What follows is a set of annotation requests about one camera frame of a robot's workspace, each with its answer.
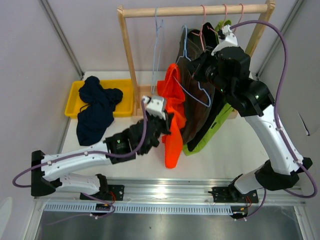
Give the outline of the navy blue shorts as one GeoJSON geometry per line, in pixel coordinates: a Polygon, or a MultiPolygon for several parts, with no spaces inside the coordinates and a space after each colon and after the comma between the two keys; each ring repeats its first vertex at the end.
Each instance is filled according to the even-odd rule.
{"type": "Polygon", "coordinates": [[[123,92],[118,88],[103,88],[95,76],[88,77],[78,92],[86,109],[81,108],[77,114],[76,135],[80,146],[90,146],[102,139],[114,121],[113,112],[122,101],[123,92]]]}

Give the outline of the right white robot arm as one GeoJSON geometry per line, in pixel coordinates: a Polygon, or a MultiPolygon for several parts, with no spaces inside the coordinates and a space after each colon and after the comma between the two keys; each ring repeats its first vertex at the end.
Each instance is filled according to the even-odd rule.
{"type": "Polygon", "coordinates": [[[261,188],[287,191],[299,181],[303,169],[313,164],[283,139],[286,133],[274,115],[273,95],[263,82],[250,78],[250,63],[251,57],[241,47],[229,46],[216,52],[208,48],[187,64],[192,79],[213,85],[245,118],[269,157],[259,168],[231,182],[228,196],[234,202],[261,188]]]}

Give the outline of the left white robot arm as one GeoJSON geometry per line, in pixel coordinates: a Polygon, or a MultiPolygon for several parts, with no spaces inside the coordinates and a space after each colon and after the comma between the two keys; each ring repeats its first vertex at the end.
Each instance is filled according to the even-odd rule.
{"type": "Polygon", "coordinates": [[[31,154],[31,195],[44,197],[56,191],[80,194],[81,200],[116,200],[116,191],[101,173],[92,176],[77,171],[95,166],[110,166],[136,159],[158,147],[159,138],[171,134],[174,114],[165,118],[147,115],[120,133],[81,150],[48,155],[41,150],[31,154]]]}

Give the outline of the orange mesh shorts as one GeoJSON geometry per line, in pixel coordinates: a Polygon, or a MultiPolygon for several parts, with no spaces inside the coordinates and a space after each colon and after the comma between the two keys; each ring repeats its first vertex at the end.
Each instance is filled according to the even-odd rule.
{"type": "Polygon", "coordinates": [[[173,114],[169,129],[170,134],[162,137],[165,151],[164,164],[168,169],[176,167],[184,145],[181,129],[185,127],[187,121],[184,108],[186,97],[180,83],[180,69],[176,63],[172,63],[168,67],[164,80],[157,82],[158,95],[167,101],[165,110],[169,114],[173,114]]]}

